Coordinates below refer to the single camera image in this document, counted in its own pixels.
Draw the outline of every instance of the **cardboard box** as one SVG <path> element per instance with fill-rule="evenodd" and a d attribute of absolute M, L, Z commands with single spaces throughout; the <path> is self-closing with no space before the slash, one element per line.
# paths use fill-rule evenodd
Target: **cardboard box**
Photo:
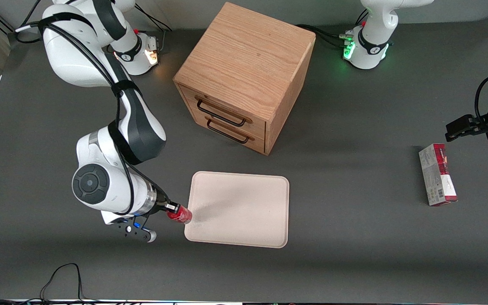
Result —
<path fill-rule="evenodd" d="M 432 144 L 419 152 L 428 205 L 442 206 L 457 201 L 457 193 L 447 171 L 445 144 Z"/>

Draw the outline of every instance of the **gray table surface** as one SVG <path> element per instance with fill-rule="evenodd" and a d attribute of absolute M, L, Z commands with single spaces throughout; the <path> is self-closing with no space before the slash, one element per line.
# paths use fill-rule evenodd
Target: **gray table surface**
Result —
<path fill-rule="evenodd" d="M 459 202 L 444 207 L 427 205 L 418 159 L 472 112 L 488 20 L 400 25 L 372 71 L 318 42 L 268 157 L 191 119 L 171 79 L 201 34 L 168 33 L 161 64 L 134 77 L 168 135 L 139 168 L 184 204 L 199 170 L 287 177 L 286 247 L 193 243 L 163 215 L 149 222 L 152 244 L 116 236 L 70 188 L 76 141 L 113 119 L 111 91 L 64 83 L 42 44 L 19 45 L 0 83 L 0 298 L 35 297 L 76 262 L 91 298 L 488 303 L 488 142 L 447 145 Z M 488 86 L 482 100 L 485 110 Z M 74 270 L 62 270 L 47 297 L 75 291 Z"/>

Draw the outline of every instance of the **beige tray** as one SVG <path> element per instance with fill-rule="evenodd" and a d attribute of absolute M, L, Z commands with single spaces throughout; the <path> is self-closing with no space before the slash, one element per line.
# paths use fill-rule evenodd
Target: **beige tray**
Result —
<path fill-rule="evenodd" d="M 189 241 L 281 248 L 287 243 L 289 181 L 280 176 L 196 172 Z"/>

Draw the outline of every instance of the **black strap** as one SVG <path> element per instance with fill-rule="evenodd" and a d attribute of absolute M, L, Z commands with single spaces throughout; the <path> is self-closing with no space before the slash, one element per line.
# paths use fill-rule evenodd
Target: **black strap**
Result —
<path fill-rule="evenodd" d="M 135 89 L 142 96 L 141 89 L 139 89 L 139 87 L 137 87 L 137 85 L 129 79 L 118 81 L 111 87 L 111 89 L 112 93 L 114 93 L 114 96 L 116 97 L 120 97 L 120 92 L 123 92 L 126 89 Z"/>
<path fill-rule="evenodd" d="M 138 160 L 137 156 L 135 156 L 131 150 L 129 143 L 125 140 L 124 136 L 120 132 L 120 129 L 118 129 L 115 120 L 108 124 L 108 133 L 127 162 L 129 162 L 131 165 L 141 164 L 141 160 Z"/>
<path fill-rule="evenodd" d="M 76 0 L 69 0 L 65 4 L 71 4 L 72 2 L 75 2 Z M 110 0 L 110 2 L 116 4 L 116 0 Z"/>
<path fill-rule="evenodd" d="M 368 54 L 370 55 L 376 55 L 378 54 L 385 46 L 387 46 L 388 41 L 382 43 L 382 44 L 373 44 L 371 42 L 368 42 L 366 39 L 364 39 L 363 36 L 363 29 L 360 29 L 359 35 L 358 35 L 358 40 L 361 46 L 363 46 Z"/>
<path fill-rule="evenodd" d="M 137 37 L 137 43 L 135 43 L 135 46 L 127 51 L 127 52 L 116 52 L 116 55 L 120 57 L 123 61 L 132 61 L 137 54 L 139 54 L 140 51 L 142 51 L 142 39 L 135 35 Z"/>
<path fill-rule="evenodd" d="M 75 14 L 73 12 L 59 12 L 50 17 L 46 17 L 44 19 L 39 20 L 37 26 L 39 27 L 39 31 L 43 33 L 44 28 L 47 25 L 50 25 L 51 23 L 55 23 L 56 21 L 70 21 L 70 20 L 82 21 L 83 23 L 86 23 L 87 25 L 89 25 L 89 27 L 93 29 L 93 25 L 85 17 Z"/>

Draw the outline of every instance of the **drawer handle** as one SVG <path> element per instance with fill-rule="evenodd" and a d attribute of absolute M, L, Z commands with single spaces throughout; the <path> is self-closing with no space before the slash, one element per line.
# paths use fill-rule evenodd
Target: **drawer handle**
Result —
<path fill-rule="evenodd" d="M 212 130 L 212 131 L 213 131 L 213 132 L 215 132 L 215 133 L 219 133 L 219 134 L 220 134 L 220 135 L 222 135 L 222 136 L 228 137 L 229 139 L 231 139 L 231 140 L 233 140 L 233 141 L 236 141 L 236 142 L 238 142 L 238 143 L 240 143 L 240 144 L 246 144 L 246 143 L 248 142 L 248 140 L 250 139 L 250 137 L 246 137 L 246 139 L 244 139 L 244 140 L 239 140 L 239 139 L 237 139 L 236 137 L 233 137 L 233 136 L 231 136 L 231 135 L 228 135 L 228 134 L 224 133 L 224 132 L 223 132 L 223 131 L 221 131 L 221 130 L 215 129 L 214 127 L 210 126 L 210 123 L 212 123 L 212 121 L 211 121 L 211 120 L 208 120 L 208 122 L 207 122 L 207 127 L 208 127 L 210 130 Z"/>
<path fill-rule="evenodd" d="M 201 104 L 203 103 L 202 99 L 198 99 L 198 101 L 199 102 L 197 103 L 197 108 L 199 108 L 199 110 L 201 110 L 202 112 L 205 112 L 206 114 L 209 114 L 209 115 L 211 115 L 217 119 L 220 119 L 220 120 L 224 121 L 225 123 L 231 124 L 232 126 L 235 126 L 235 127 L 242 127 L 244 125 L 244 123 L 246 123 L 246 119 L 242 119 L 242 122 L 236 123 L 236 122 L 233 122 L 232 120 L 224 118 L 223 116 L 219 116 L 218 114 L 215 114 L 214 112 L 212 112 L 210 110 L 202 108 L 201 107 Z"/>

